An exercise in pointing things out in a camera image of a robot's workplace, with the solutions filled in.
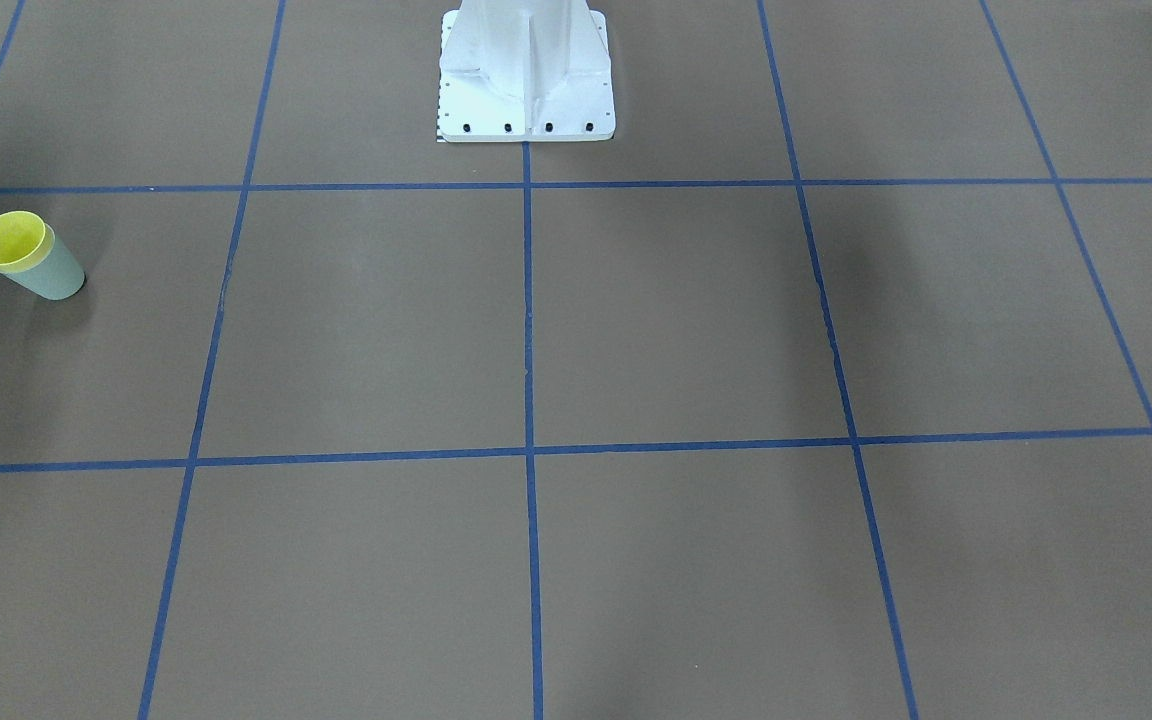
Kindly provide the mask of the light green cup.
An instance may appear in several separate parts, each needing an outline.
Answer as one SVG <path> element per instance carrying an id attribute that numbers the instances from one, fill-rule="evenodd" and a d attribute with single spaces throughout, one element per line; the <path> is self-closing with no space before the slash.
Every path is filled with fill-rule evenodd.
<path id="1" fill-rule="evenodd" d="M 69 300 L 86 283 L 86 272 L 76 256 L 47 223 L 44 223 L 40 247 L 37 247 L 28 260 L 32 265 L 0 270 L 0 273 L 28 291 L 36 293 L 41 300 Z"/>

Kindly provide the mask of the yellow cup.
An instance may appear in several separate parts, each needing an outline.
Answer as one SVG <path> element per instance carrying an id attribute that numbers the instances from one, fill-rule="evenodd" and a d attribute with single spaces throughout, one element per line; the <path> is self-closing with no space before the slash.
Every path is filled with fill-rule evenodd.
<path id="1" fill-rule="evenodd" d="M 32 211 L 0 214 L 0 272 L 20 274 L 50 259 L 56 238 L 50 225 Z"/>

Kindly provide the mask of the white pedestal column base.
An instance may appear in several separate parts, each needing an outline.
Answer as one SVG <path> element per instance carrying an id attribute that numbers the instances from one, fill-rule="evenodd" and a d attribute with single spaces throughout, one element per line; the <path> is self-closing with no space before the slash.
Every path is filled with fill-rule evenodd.
<path id="1" fill-rule="evenodd" d="M 614 137 L 607 18 L 585 1 L 463 1 L 440 31 L 438 141 Z"/>

